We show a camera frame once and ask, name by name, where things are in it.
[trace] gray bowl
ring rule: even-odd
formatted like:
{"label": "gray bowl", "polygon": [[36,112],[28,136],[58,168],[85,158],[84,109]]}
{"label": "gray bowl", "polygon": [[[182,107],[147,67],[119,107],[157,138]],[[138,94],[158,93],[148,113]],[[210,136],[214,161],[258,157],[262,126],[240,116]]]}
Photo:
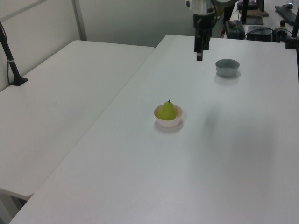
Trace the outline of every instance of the gray bowl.
{"label": "gray bowl", "polygon": [[232,59],[221,59],[216,62],[217,74],[222,77],[232,77],[237,74],[240,63]]}

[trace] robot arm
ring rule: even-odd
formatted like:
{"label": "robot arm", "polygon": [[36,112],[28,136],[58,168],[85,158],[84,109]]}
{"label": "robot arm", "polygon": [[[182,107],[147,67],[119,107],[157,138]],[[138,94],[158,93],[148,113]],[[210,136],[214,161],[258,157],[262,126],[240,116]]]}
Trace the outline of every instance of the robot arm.
{"label": "robot arm", "polygon": [[212,28],[217,22],[216,6],[227,7],[238,0],[186,0],[186,5],[193,13],[195,28],[194,52],[197,60],[202,61],[203,50],[209,50]]}

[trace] electronic equipment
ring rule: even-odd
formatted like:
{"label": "electronic equipment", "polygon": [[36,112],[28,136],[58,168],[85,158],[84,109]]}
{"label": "electronic equipment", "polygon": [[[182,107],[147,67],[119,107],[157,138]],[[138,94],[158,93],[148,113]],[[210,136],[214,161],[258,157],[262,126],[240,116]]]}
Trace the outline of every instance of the electronic equipment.
{"label": "electronic equipment", "polygon": [[186,0],[186,6],[192,10],[195,28],[194,52],[197,61],[202,61],[203,51],[209,50],[212,28],[217,22],[217,8],[232,6],[237,0]]}
{"label": "electronic equipment", "polygon": [[275,6],[276,12],[291,26],[295,24],[296,15],[293,13],[289,7],[289,4],[283,6]]}
{"label": "electronic equipment", "polygon": [[288,37],[287,29],[285,27],[280,27],[274,30],[272,35],[272,42],[286,42]]}
{"label": "electronic equipment", "polygon": [[249,26],[246,40],[271,42],[271,34],[270,27]]}
{"label": "electronic equipment", "polygon": [[245,38],[245,30],[241,21],[225,21],[224,30],[228,39],[239,39]]}

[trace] table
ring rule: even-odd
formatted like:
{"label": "table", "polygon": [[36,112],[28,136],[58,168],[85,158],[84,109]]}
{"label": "table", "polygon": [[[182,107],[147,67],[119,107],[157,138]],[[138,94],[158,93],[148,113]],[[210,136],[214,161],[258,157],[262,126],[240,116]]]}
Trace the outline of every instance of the table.
{"label": "table", "polygon": [[[296,51],[212,38],[198,62],[193,47],[167,35],[11,224],[297,223]],[[153,115],[168,99],[172,129]]]}
{"label": "table", "polygon": [[0,93],[0,192],[28,200],[153,48],[74,41]]}
{"label": "table", "polygon": [[[276,13],[274,6],[282,6],[285,5],[287,1],[285,0],[264,0],[264,9],[269,14],[269,16],[263,17],[263,22],[266,27],[270,27],[271,29],[278,28],[280,25],[280,21],[283,20],[283,18]],[[233,12],[237,10],[237,3],[235,4]],[[295,6],[292,11],[297,14],[298,6]],[[232,14],[231,21],[238,20],[238,11],[234,14]],[[245,33],[247,33],[248,26],[261,26],[261,25],[243,25]],[[293,31],[293,26],[290,26],[288,23],[286,23],[285,26],[290,32]]]}

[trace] pink bowl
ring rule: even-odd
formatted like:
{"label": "pink bowl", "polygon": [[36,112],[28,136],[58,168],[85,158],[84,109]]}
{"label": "pink bowl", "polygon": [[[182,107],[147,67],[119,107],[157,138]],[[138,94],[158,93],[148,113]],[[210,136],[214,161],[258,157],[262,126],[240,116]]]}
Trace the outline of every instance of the pink bowl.
{"label": "pink bowl", "polygon": [[154,111],[154,115],[155,115],[155,118],[156,118],[156,122],[162,126],[162,127],[175,127],[177,126],[181,119],[182,119],[182,114],[183,114],[183,110],[182,108],[180,108],[178,105],[173,105],[174,106],[174,109],[176,110],[177,112],[177,116],[174,120],[161,120],[159,118],[157,118],[157,114],[158,114],[158,111],[159,109],[162,107],[163,105],[160,105],[158,106],[155,111]]}

